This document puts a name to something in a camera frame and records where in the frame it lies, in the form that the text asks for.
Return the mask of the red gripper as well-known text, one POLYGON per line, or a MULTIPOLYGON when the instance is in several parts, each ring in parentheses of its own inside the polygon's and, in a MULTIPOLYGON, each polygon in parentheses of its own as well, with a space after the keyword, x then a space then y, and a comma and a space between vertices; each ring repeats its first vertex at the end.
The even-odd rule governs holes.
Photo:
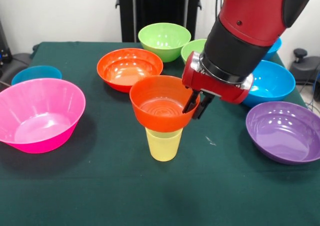
POLYGON ((221 81, 205 72, 201 65, 201 54, 192 52, 185 64, 182 83, 193 91, 182 112, 185 114, 194 109, 192 118, 200 119, 215 96, 223 101, 239 104, 247 97, 253 82, 253 74, 247 76, 240 84, 221 81))

